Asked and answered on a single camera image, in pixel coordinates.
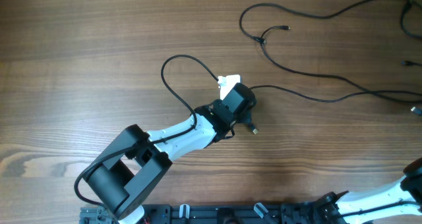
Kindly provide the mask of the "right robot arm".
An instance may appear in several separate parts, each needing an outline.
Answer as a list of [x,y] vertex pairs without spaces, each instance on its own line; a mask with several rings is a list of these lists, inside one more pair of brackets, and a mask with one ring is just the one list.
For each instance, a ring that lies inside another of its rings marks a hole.
[[315,223],[362,224],[396,215],[421,215],[421,159],[403,177],[364,192],[329,193],[313,203]]

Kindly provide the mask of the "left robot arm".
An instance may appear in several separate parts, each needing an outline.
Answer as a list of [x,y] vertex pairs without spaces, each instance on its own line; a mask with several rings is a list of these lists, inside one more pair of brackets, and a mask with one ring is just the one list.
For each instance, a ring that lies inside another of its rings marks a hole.
[[253,92],[236,83],[224,99],[193,109],[182,123],[145,132],[138,125],[124,129],[79,176],[118,223],[138,223],[142,203],[176,159],[227,140],[234,125],[255,106]]

